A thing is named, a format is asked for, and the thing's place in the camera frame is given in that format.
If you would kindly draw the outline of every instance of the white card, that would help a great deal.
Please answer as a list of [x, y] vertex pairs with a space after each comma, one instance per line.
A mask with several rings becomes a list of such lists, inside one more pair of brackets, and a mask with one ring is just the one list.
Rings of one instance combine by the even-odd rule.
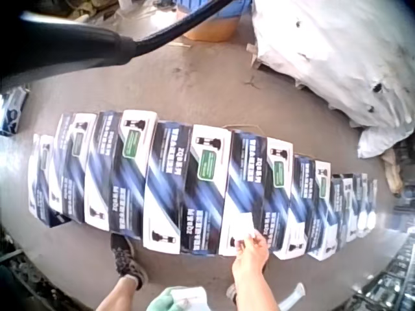
[[231, 226], [231, 235], [235, 241], [243, 241], [249, 236], [252, 238], [255, 237], [252, 213], [240, 213], [235, 216], [235, 220]]
[[170, 294], [174, 303], [186, 305], [186, 311], [210, 311], [206, 291], [201, 286], [172, 290]]

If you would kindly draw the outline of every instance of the gray floor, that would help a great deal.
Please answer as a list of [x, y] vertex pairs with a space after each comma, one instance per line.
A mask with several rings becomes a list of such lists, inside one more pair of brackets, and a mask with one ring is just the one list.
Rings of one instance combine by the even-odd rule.
[[[136, 31], [140, 23], [141, 19], [126, 19], [121, 31], [137, 38], [143, 35]], [[32, 135], [53, 135], [65, 111], [151, 109], [162, 119], [192, 124], [256, 124], [269, 136], [293, 142], [296, 152], [330, 161], [333, 172], [367, 172], [378, 178], [382, 227], [392, 195], [380, 160], [357, 159], [358, 131], [321, 98], [298, 91], [284, 76], [251, 69], [248, 41], [253, 42], [252, 26], [245, 19], [229, 43], [166, 46], [122, 67], [33, 83], [20, 133], [0, 137], [1, 221], [55, 285], [96, 308], [117, 280], [109, 233], [74, 222], [47, 229], [27, 210]], [[384, 268], [403, 238], [379, 228], [325, 262], [309, 256], [288, 261], [272, 257], [265, 275], [278, 301], [297, 282], [304, 283], [307, 297], [293, 310], [329, 310], [352, 293], [352, 286], [364, 284], [368, 275]], [[150, 284], [136, 294], [134, 310], [145, 310], [164, 287], [174, 285], [202, 285], [214, 310], [234, 310], [224, 296], [232, 282], [232, 259], [165, 255], [136, 245]]]

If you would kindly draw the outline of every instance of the green glove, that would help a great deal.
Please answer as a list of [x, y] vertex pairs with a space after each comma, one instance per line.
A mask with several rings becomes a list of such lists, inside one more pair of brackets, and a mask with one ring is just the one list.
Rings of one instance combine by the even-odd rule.
[[149, 304], [147, 311], [185, 311], [187, 308], [187, 301], [182, 304], [174, 303], [173, 297], [170, 294], [172, 290], [185, 288], [182, 286], [168, 287], [162, 291], [155, 300]]

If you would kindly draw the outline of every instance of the white sack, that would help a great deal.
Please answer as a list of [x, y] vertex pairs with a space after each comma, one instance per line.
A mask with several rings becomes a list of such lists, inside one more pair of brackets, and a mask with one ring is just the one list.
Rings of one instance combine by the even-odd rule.
[[254, 0], [258, 58], [363, 126], [359, 156], [414, 129], [415, 20], [399, 1]]

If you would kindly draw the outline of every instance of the blue and white box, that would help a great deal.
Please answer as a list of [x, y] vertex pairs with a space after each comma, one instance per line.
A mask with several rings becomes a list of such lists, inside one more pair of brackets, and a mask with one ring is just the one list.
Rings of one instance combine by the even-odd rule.
[[377, 179], [368, 182], [368, 223], [366, 230], [372, 231], [376, 226]]
[[64, 166], [67, 156], [67, 137], [73, 113], [63, 113], [53, 140], [53, 154], [49, 169], [49, 204], [59, 213], [64, 212], [62, 199], [62, 184], [64, 180]]
[[315, 172], [314, 160], [304, 155], [294, 155], [287, 228], [282, 248], [274, 252], [279, 259], [285, 260], [304, 255], [309, 238], [314, 238], [314, 230], [320, 226], [319, 218], [316, 217], [318, 192]]
[[29, 211], [48, 227], [69, 221], [49, 206], [49, 167], [53, 151], [53, 136], [34, 134], [29, 157]]
[[193, 127], [159, 121], [150, 157], [143, 210], [143, 245], [180, 253], [180, 225]]
[[323, 161], [315, 161], [316, 182], [318, 189], [317, 214], [321, 219], [321, 232], [314, 234], [314, 251], [310, 256], [317, 260], [325, 260], [336, 253], [338, 216], [330, 202], [331, 192], [331, 164]]
[[143, 237], [145, 178], [157, 121], [153, 111], [125, 110], [116, 135], [110, 230], [133, 238]]
[[359, 207], [359, 218], [357, 220], [357, 236], [359, 238], [365, 237], [370, 230], [368, 230], [368, 214], [369, 214], [369, 203], [368, 203], [368, 175], [365, 173], [361, 175], [361, 195], [360, 195], [360, 207]]
[[337, 218], [338, 225], [336, 251], [340, 251], [346, 245], [346, 237], [348, 234], [348, 213], [350, 212], [346, 207], [343, 179], [340, 177], [331, 178], [330, 204]]
[[356, 199], [357, 180], [353, 174], [334, 175], [333, 177], [342, 178], [343, 193], [346, 199], [346, 214], [348, 223], [348, 234], [346, 242], [351, 242], [357, 237], [357, 219], [359, 217], [359, 207]]
[[249, 214], [253, 227], [260, 230], [266, 178], [267, 138], [232, 132], [219, 255], [236, 256], [235, 242], [240, 239], [239, 227], [244, 225], [240, 214]]
[[0, 135], [10, 137], [18, 132], [21, 112], [28, 89], [18, 86], [0, 94]]
[[283, 247], [287, 226], [293, 222], [289, 211], [294, 151], [292, 143], [267, 137], [267, 179], [259, 232], [270, 251]]
[[84, 222], [85, 169], [96, 118], [94, 113], [64, 113], [53, 142], [51, 208], [79, 223]]
[[121, 116], [122, 113], [114, 111], [103, 111], [98, 114], [89, 143], [85, 171], [85, 222], [105, 231], [110, 230], [108, 216], [113, 208], [112, 165]]
[[183, 253], [218, 252], [230, 146], [230, 131], [193, 126], [182, 215]]

